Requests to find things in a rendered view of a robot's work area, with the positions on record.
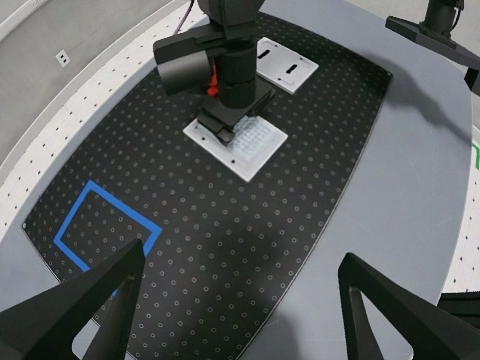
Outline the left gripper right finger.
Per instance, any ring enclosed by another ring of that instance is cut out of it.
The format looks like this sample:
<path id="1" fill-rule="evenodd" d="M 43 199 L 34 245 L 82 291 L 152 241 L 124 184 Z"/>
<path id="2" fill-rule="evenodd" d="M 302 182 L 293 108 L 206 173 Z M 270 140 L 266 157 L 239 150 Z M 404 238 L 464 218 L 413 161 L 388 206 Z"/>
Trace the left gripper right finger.
<path id="1" fill-rule="evenodd" d="M 352 252 L 338 268 L 348 360 L 384 360 L 361 293 L 413 348 L 412 360 L 480 360 L 480 330 L 393 282 Z"/>

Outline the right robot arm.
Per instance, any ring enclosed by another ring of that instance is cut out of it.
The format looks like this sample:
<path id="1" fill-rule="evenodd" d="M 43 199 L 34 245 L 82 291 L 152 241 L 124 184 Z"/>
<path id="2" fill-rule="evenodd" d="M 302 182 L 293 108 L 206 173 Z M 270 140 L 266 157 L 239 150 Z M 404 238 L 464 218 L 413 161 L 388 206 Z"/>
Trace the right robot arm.
<path id="1" fill-rule="evenodd" d="M 225 82 L 234 84 L 253 79 L 257 71 L 258 48 L 258 40 L 253 34 L 257 34 L 256 14 L 264 2 L 197 0 L 200 10 L 209 18 L 209 24 L 157 40 L 152 46 L 167 96 L 186 91 L 207 95 L 214 66 L 216 75 Z M 463 11 L 464 0 L 429 0 L 425 19 L 419 22 L 424 36 L 454 50 L 457 44 L 451 39 L 450 32 L 457 11 L 455 7 Z"/>

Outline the blue tape outline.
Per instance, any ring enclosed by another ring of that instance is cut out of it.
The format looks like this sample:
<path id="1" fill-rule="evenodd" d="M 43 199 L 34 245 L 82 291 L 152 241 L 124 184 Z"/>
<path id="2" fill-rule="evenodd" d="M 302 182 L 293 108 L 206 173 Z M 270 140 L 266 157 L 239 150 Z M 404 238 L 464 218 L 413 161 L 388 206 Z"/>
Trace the blue tape outline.
<path id="1" fill-rule="evenodd" d="M 154 244 L 155 240 L 157 239 L 157 237 L 160 234 L 162 229 L 160 227 L 158 227 L 157 225 L 153 224 L 152 222 L 150 222 L 149 220 L 147 220 L 146 218 L 144 218 L 143 216 L 141 216 L 140 214 L 138 214 L 137 212 L 135 212 L 134 210 L 132 210 L 131 208 L 129 208 L 128 206 L 126 206 L 125 204 L 123 204 L 122 202 L 120 202 L 119 200 L 117 200 L 115 197 L 113 197 L 112 195 L 107 193 L 105 190 L 103 190 L 101 187 L 96 185 L 91 180 L 88 182 L 88 184 L 86 185 L 86 187 L 82 191 L 81 195 L 77 199 L 76 203 L 74 204 L 73 208 L 71 209 L 70 213 L 68 214 L 66 220 L 64 221 L 62 227 L 60 228 L 60 230 L 59 230 L 59 232 L 58 232 L 58 234 L 55 237 L 53 242 L 71 260 L 73 260 L 83 271 L 86 271 L 86 270 L 90 269 L 85 263 L 83 263 L 73 252 L 71 252 L 60 241 L 60 238 L 61 238 L 62 234 L 64 233 L 64 231 L 65 231 L 66 227 L 68 226 L 70 220 L 72 219 L 74 213 L 76 212 L 77 208 L 81 204 L 82 200 L 84 199 L 85 195 L 87 194 L 87 192 L 89 191 L 90 188 L 93 189 L 95 192 L 97 192 L 99 195 L 101 195 L 103 198 L 108 200 L 110 203 L 115 205 L 117 208 L 119 208 L 120 210 L 125 212 L 127 215 L 129 215 L 130 217 L 132 217 L 133 219 L 135 219 L 136 221 L 138 221 L 139 223 L 141 223 L 142 225 L 144 225 L 145 227 L 147 227 L 148 229 L 153 231 L 152 234 L 150 235 L 149 239 L 147 240 L 146 244 L 143 247 L 144 252 L 145 252 L 145 257 L 146 257 L 149 250 L 151 249 L 152 245 Z"/>

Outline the white plate holder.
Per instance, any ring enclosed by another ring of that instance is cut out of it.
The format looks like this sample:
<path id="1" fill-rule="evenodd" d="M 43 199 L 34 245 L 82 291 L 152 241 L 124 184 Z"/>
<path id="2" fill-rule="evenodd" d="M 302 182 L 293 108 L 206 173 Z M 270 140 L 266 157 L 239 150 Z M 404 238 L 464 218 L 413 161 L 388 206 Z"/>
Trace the white plate holder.
<path id="1" fill-rule="evenodd" d="M 257 116 L 270 126 L 270 123 Z M 193 141 L 199 144 L 207 152 L 213 155 L 216 159 L 222 162 L 225 166 L 231 169 L 239 177 L 246 182 L 249 182 L 253 176 L 261 169 L 261 167 L 268 161 L 268 159 L 276 152 L 276 150 L 287 139 L 287 135 L 272 126 L 277 130 L 277 135 L 274 139 L 264 148 L 264 150 L 255 158 L 255 160 L 247 165 L 205 132 L 198 128 L 197 119 L 193 121 L 185 130 L 184 134 L 190 137 Z"/>
<path id="2" fill-rule="evenodd" d="M 258 42 L 257 74 L 293 94 L 318 68 L 303 56 L 267 38 Z"/>

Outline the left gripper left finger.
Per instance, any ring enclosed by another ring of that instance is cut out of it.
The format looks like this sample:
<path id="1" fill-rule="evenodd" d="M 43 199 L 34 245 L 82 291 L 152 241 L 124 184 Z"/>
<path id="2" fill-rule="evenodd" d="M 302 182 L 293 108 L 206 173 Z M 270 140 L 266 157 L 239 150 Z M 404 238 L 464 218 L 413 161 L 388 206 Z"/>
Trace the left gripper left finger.
<path id="1" fill-rule="evenodd" d="M 134 239 L 89 270 L 1 311 L 0 360 L 80 360 L 74 338 L 116 289 L 82 360 L 125 360 L 144 266 L 142 241 Z"/>

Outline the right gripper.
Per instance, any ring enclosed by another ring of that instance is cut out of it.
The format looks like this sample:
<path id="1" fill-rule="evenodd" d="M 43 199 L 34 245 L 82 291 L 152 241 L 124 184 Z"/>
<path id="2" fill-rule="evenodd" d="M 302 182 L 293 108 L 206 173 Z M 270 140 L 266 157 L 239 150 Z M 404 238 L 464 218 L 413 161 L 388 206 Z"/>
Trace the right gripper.
<path id="1" fill-rule="evenodd" d="M 221 80 L 215 73 L 214 69 L 212 83 L 208 84 L 212 87 L 207 90 L 210 96 L 201 103 L 202 112 L 197 115 L 197 121 L 227 147 L 229 145 L 227 143 L 236 136 L 231 131 L 234 130 L 234 126 L 245 115 L 250 118 L 254 115 L 257 117 L 276 96 L 276 90 L 256 77 L 257 71 L 251 81 L 234 84 Z"/>

